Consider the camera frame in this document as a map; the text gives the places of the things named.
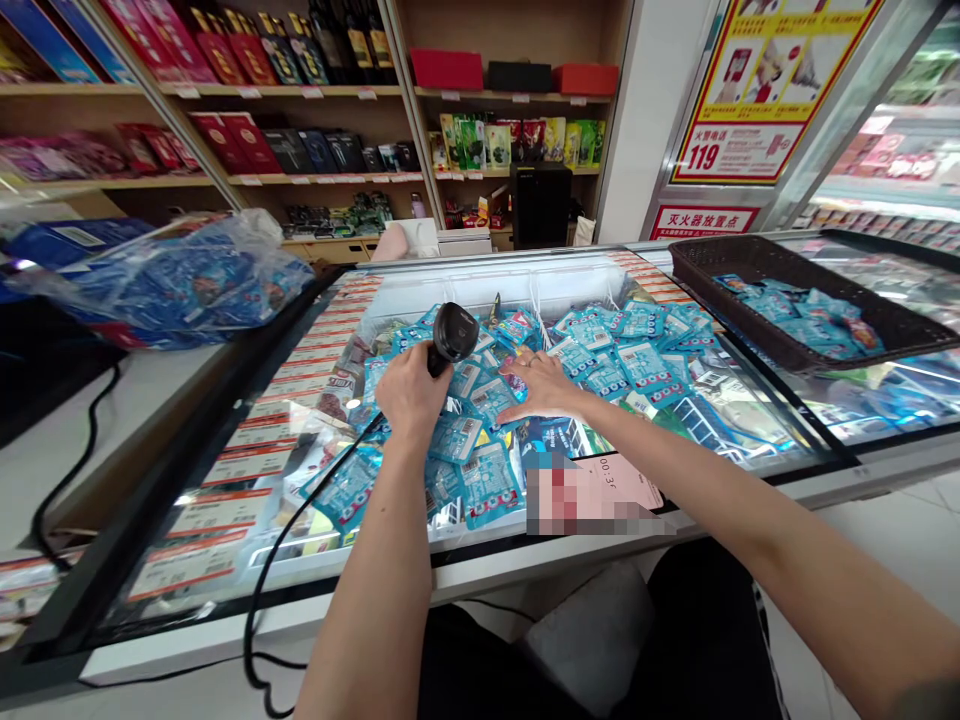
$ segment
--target person's left hand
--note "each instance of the person's left hand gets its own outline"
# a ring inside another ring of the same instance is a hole
[[[406,441],[429,440],[433,435],[453,377],[452,365],[440,377],[431,377],[427,349],[432,344],[419,343],[395,357],[377,384],[377,404],[390,423],[393,436]]]

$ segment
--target person's right hand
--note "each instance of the person's right hand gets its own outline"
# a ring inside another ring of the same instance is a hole
[[[516,375],[527,386],[526,402],[507,408],[497,417],[500,424],[522,420],[531,415],[581,418],[583,400],[590,393],[581,390],[563,374],[563,366],[542,350],[521,355],[501,369],[503,375]]]

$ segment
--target plastic bag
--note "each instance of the plastic bag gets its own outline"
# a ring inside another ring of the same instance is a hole
[[[244,210],[189,219],[7,282],[51,298],[121,347],[183,349],[264,325],[300,294],[314,274],[280,249],[282,240],[266,210]]]

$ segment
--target poster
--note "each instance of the poster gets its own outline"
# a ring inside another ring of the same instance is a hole
[[[740,235],[758,212],[760,208],[661,205],[650,240]]]
[[[773,185],[883,0],[731,0],[671,182]]]

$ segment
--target black cable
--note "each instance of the black cable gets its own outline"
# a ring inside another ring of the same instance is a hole
[[[313,489],[313,492],[310,493],[310,496],[303,501],[303,504],[297,508],[297,511],[293,516],[287,521],[287,524],[284,525],[283,530],[280,531],[280,535],[277,536],[276,542],[273,543],[273,547],[270,548],[270,552],[267,554],[267,559],[263,563],[263,568],[260,570],[260,576],[257,578],[257,584],[253,588],[253,593],[250,595],[250,609],[247,610],[247,619],[243,626],[243,674],[247,678],[247,683],[254,690],[263,691],[263,709],[267,713],[267,716],[274,718],[274,720],[282,720],[282,718],[287,718],[293,715],[294,708],[289,710],[280,711],[273,706],[273,695],[272,695],[272,683],[262,680],[259,675],[257,675],[257,670],[253,666],[253,659],[256,657],[256,653],[253,652],[253,634],[254,634],[254,622],[257,615],[257,603],[260,600],[260,594],[263,592],[264,583],[267,580],[267,573],[270,572],[270,566],[273,564],[274,558],[277,556],[277,553],[280,551],[280,546],[283,544],[284,538],[287,537],[287,533],[290,532],[291,528],[296,524],[297,520],[303,514],[303,511],[310,506],[310,504],[316,500],[317,496],[320,494],[320,491],[324,488],[326,481],[329,478],[334,477],[337,474],[337,470],[340,469],[340,466],[347,461],[353,451],[357,449],[357,446],[366,437],[366,434],[375,427],[380,420],[383,419],[383,413],[377,413],[377,416],[364,428],[363,432],[360,433],[360,436],[356,439],[353,445],[340,456],[340,459],[337,460],[330,470],[327,471],[324,476],[323,481],[317,483],[317,487]],[[285,666],[293,665],[288,661],[280,661],[279,658],[274,658],[275,661],[279,661],[278,664],[284,664]]]
[[[69,572],[73,565],[68,563],[66,559],[57,555],[54,549],[50,546],[50,543],[47,542],[46,535],[43,531],[43,520],[47,514],[47,510],[53,504],[53,501],[66,490],[67,486],[74,481],[77,475],[83,470],[83,466],[87,464],[90,460],[90,456],[93,455],[93,451],[97,445],[97,432],[99,431],[99,424],[97,422],[97,406],[100,404],[100,401],[103,400],[107,395],[113,392],[113,389],[117,386],[117,383],[120,382],[120,365],[115,363],[111,368],[113,370],[113,377],[110,378],[110,382],[107,383],[107,386],[100,391],[100,394],[94,398],[93,402],[90,403],[90,407],[87,408],[87,419],[90,423],[90,437],[87,438],[87,446],[84,448],[83,455],[80,456],[80,459],[77,460],[76,464],[70,468],[70,472],[63,476],[63,479],[57,483],[56,487],[50,491],[50,493],[43,499],[37,509],[33,513],[33,518],[30,521],[30,537],[33,538],[33,541],[37,544],[37,547],[40,549],[40,552],[43,556],[49,560],[57,570],[62,573]]]
[[[512,612],[514,615],[519,615],[522,618],[526,618],[527,620],[532,622],[534,625],[537,624],[537,619],[533,615],[530,615],[529,613],[525,613],[523,610],[517,610],[516,608],[507,607],[506,605],[497,605],[496,603],[492,603],[489,600],[481,600],[480,598],[466,598],[464,600],[460,600],[460,602],[475,602],[475,603],[480,603],[481,605],[486,605],[487,607],[492,607],[494,610],[505,610],[506,612]]]

